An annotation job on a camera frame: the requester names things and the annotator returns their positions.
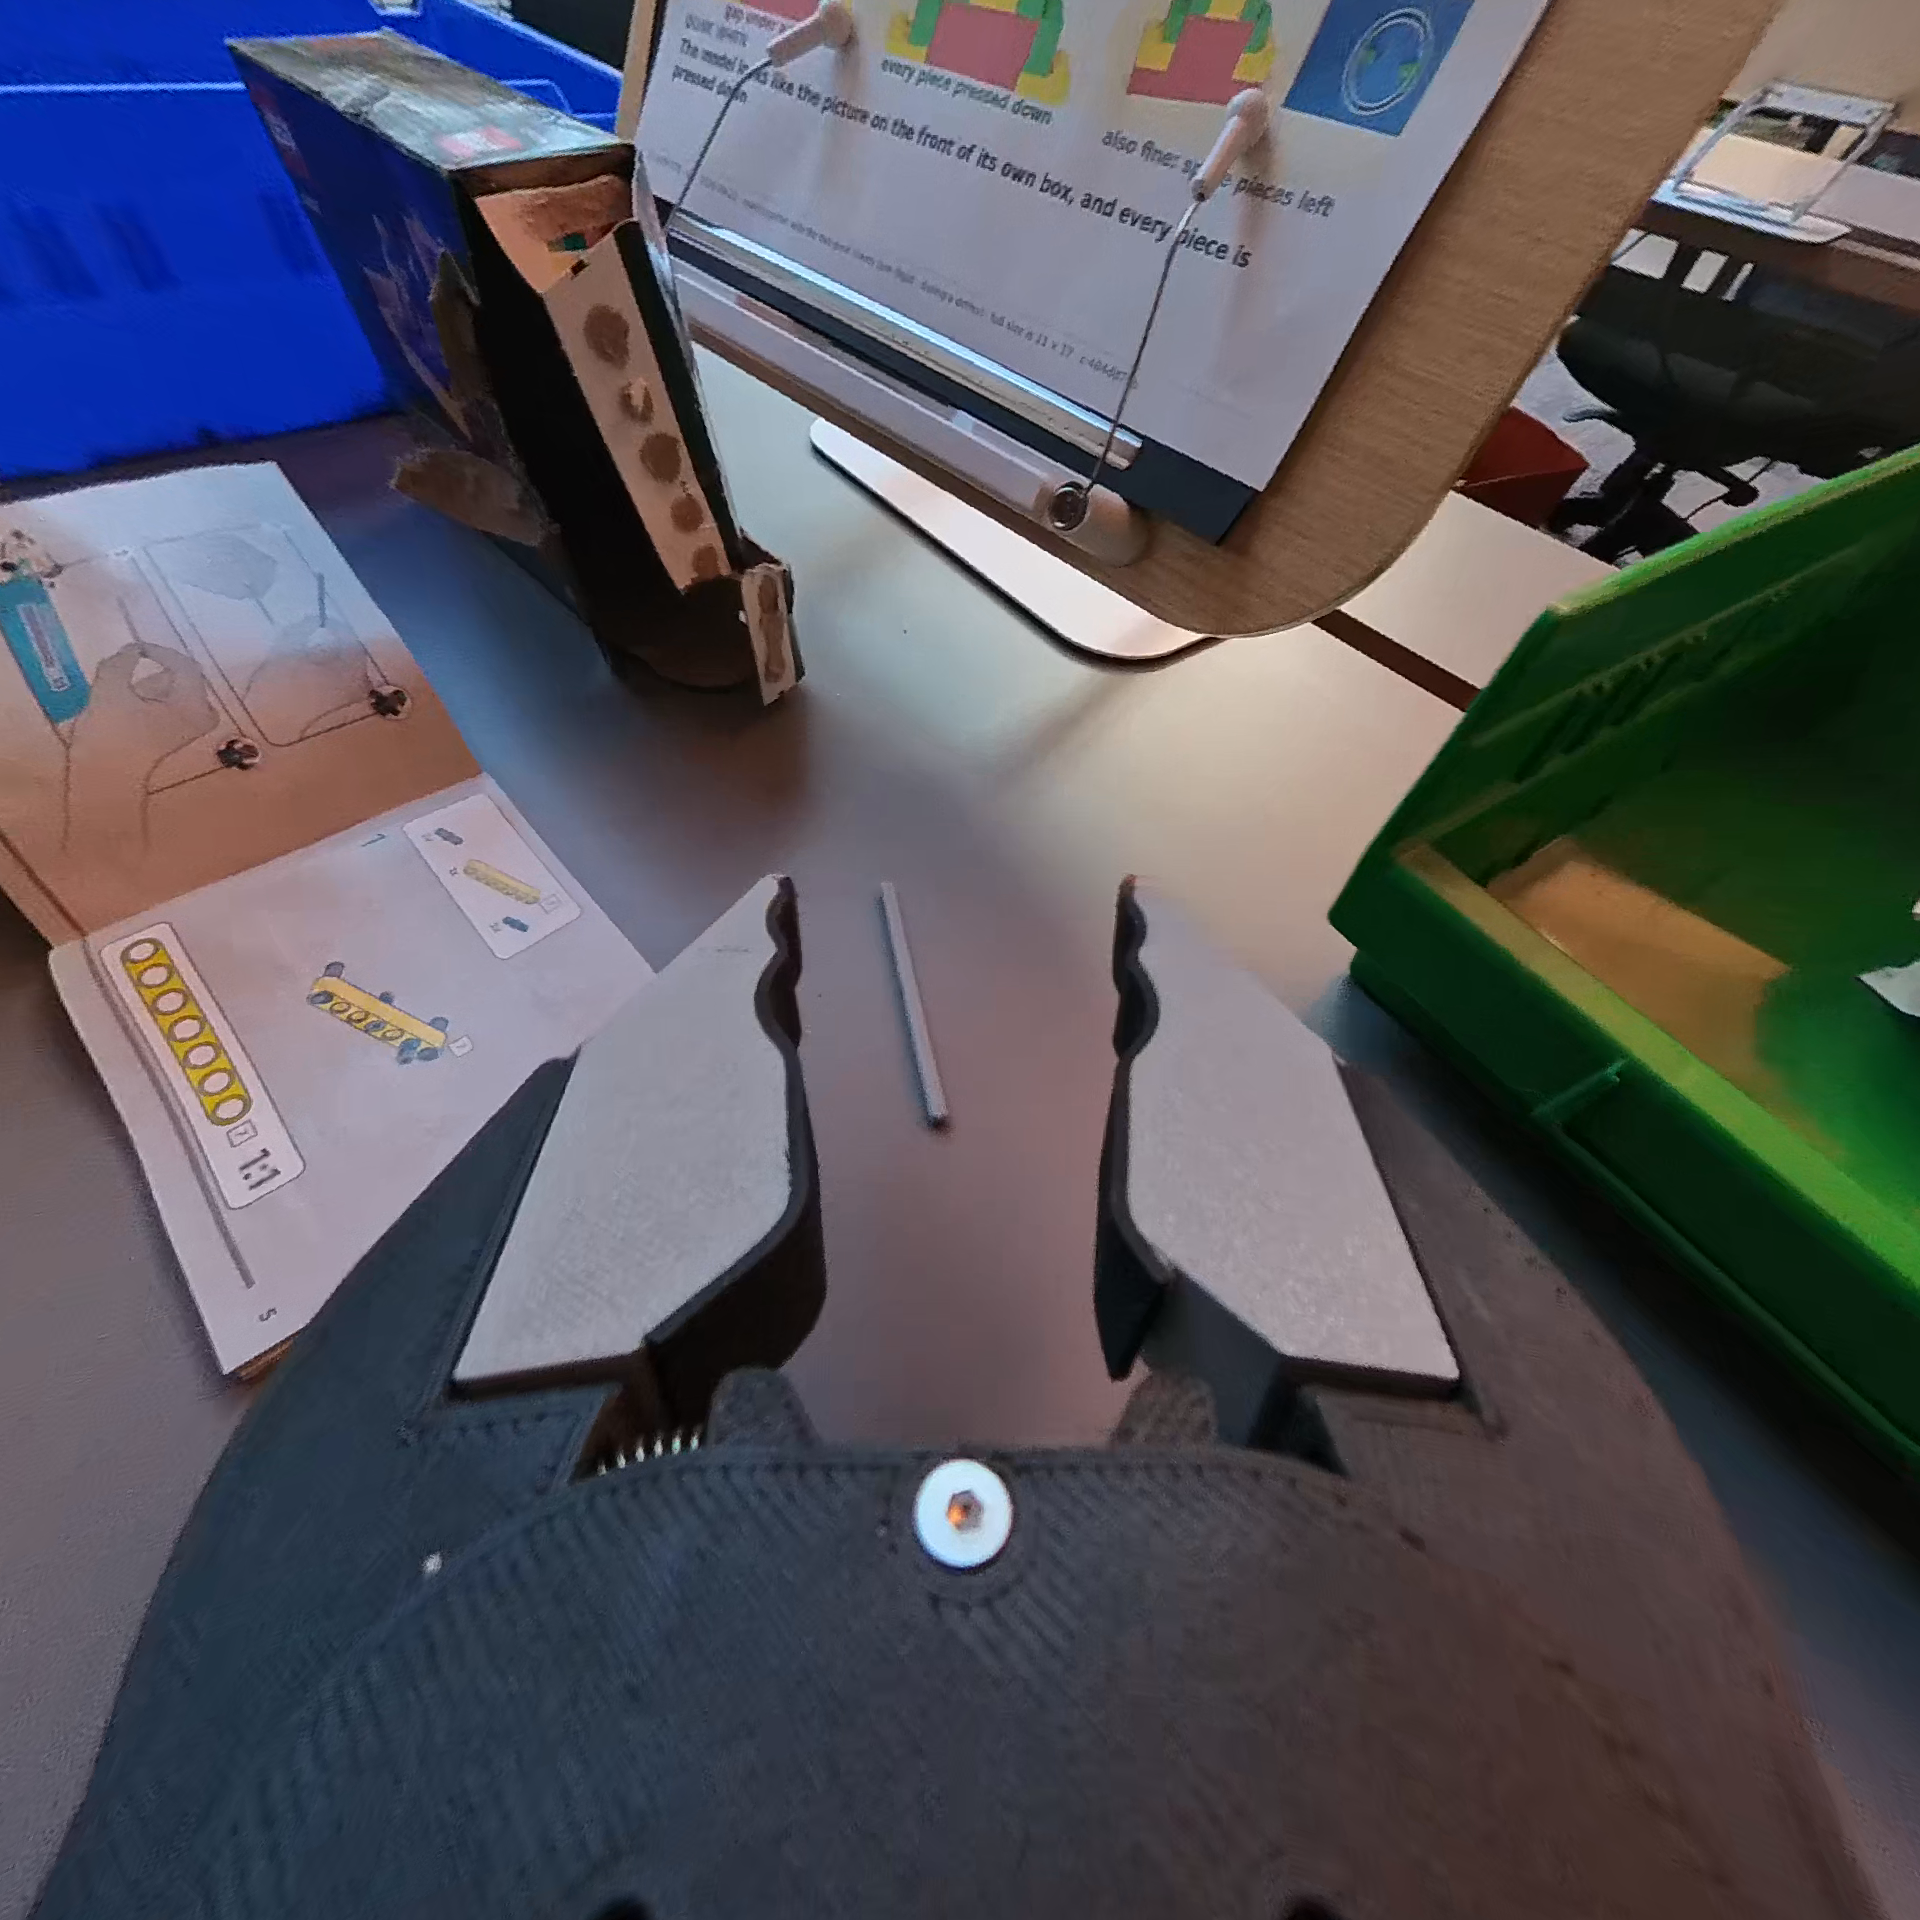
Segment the printed instruction sheet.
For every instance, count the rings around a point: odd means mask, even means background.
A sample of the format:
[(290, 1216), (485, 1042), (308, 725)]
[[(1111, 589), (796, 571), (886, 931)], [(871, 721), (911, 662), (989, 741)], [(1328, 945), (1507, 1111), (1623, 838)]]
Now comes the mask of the printed instruction sheet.
[[(662, 4), (635, 150), (672, 204), (718, 95), (816, 4)], [(692, 227), (840, 285), (1094, 420), (1243, 87), (1266, 139), (1203, 204), (1116, 437), (1262, 491), (1546, 4), (849, 4), (735, 99)]]

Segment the lego instruction booklet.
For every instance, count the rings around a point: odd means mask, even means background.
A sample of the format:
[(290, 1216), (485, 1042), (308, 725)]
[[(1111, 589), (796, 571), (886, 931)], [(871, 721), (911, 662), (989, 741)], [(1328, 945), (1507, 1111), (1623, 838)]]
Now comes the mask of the lego instruction booklet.
[(654, 973), (272, 461), (4, 501), (4, 896), (247, 1378)]

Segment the metal laptop stand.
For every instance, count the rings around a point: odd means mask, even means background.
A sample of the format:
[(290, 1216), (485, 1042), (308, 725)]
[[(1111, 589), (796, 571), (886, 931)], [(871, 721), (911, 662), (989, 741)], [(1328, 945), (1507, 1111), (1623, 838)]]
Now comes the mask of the metal laptop stand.
[[(1702, 131), (1650, 204), (1795, 244), (1828, 245), (1868, 225), (1861, 155), (1892, 125), (1895, 104), (1800, 81), (1766, 81)], [(1759, 138), (1761, 124), (1836, 133), (1812, 151)]]

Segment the wooden document stand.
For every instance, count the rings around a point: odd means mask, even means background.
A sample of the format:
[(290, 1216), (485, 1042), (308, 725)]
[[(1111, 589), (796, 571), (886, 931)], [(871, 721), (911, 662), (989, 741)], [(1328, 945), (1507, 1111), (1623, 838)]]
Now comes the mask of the wooden document stand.
[[(1076, 654), (1178, 657), (1341, 609), (1455, 479), (1692, 139), (1773, 4), (1546, 4), (1259, 491), (1125, 439), (1076, 533), (1043, 524), (1094, 418), (943, 338), (866, 315), (731, 231), (668, 242), (702, 343), (804, 402), (816, 448)], [(637, 133), (662, 4), (635, 4)]]

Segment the green plastic bin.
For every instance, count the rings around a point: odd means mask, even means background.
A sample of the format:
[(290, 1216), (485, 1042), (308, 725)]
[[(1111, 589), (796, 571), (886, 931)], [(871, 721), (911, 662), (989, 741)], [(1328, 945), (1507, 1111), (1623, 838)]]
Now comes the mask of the green plastic bin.
[(1908, 1477), (1917, 453), (1553, 602), (1359, 853), (1354, 980)]

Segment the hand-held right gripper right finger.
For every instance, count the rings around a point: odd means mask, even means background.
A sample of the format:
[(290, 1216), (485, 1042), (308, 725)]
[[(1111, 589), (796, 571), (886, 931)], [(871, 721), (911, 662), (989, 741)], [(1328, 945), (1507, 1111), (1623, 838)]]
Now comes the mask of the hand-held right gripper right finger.
[(1198, 1379), (1263, 1444), (1303, 1387), (1443, 1403), (1464, 1365), (1341, 1062), (1137, 875), (1116, 890), (1091, 1310), (1109, 1379)]

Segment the background desk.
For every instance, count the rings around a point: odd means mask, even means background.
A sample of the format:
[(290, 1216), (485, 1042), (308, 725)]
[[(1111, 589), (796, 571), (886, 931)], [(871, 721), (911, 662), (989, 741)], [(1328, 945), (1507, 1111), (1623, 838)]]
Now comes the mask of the background desk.
[[(1764, 122), (1757, 138), (1810, 151), (1828, 150), (1837, 142), (1831, 131), (1820, 147), (1812, 147), (1814, 129), (1816, 124), (1807, 131), (1787, 131), (1779, 122)], [(1828, 245), (1798, 244), (1700, 211), (1661, 208), (1652, 204), (1652, 198), (1636, 214), (1633, 231), (1658, 235), (1702, 258), (1723, 260), (1736, 272), (1782, 275), (1914, 315), (1917, 296), (1916, 136), (1886, 129), (1861, 155), (1861, 167), (1869, 198), (1868, 223)]]

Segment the black office chair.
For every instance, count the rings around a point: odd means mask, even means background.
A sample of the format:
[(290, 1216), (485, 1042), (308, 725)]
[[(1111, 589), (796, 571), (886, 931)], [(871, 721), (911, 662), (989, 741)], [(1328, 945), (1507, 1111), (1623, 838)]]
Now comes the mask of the black office chair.
[(1555, 342), (1589, 399), (1581, 418), (1628, 439), (1596, 488), (1546, 521), (1599, 561), (1690, 539), (1697, 514), (1669, 499), (1687, 478), (1708, 485), (1708, 508), (1739, 514), (1769, 476), (1823, 481), (1917, 439), (1914, 308), (1761, 264), (1730, 262), (1692, 285), (1696, 262), (1681, 247), (1660, 275), (1610, 266)]

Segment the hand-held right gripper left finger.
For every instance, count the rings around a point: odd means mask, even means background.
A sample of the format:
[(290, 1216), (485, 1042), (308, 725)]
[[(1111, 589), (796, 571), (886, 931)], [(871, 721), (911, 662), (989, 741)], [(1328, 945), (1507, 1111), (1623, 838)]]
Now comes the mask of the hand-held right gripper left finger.
[(799, 899), (759, 875), (574, 1055), (450, 1369), (460, 1398), (611, 1385), (703, 1411), (828, 1287)]

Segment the thin grey lego axle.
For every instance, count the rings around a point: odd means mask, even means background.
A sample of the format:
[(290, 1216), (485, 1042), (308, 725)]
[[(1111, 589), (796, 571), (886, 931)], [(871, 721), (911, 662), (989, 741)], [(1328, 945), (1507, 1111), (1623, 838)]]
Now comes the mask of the thin grey lego axle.
[(948, 1090), (927, 1021), (917, 966), (901, 912), (900, 890), (888, 877), (880, 879), (876, 886), (876, 910), (924, 1121), (929, 1130), (942, 1132), (949, 1125)]

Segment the torn dark cardboard lego box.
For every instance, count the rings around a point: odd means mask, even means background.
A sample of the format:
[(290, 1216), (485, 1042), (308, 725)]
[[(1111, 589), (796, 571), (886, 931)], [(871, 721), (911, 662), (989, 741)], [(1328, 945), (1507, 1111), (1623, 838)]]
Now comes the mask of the torn dark cardboard lego box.
[(391, 390), (395, 491), (519, 550), (616, 666), (778, 704), (792, 570), (735, 514), (644, 164), (395, 29), (228, 44)]

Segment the blue plastic bin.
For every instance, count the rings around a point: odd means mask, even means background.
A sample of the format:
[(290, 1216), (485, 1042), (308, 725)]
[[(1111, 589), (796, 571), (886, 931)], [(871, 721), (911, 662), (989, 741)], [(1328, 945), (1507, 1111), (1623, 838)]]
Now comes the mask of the blue plastic bin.
[(387, 410), (230, 38), (393, 29), (611, 127), (630, 4), (5, 2), (4, 479)]

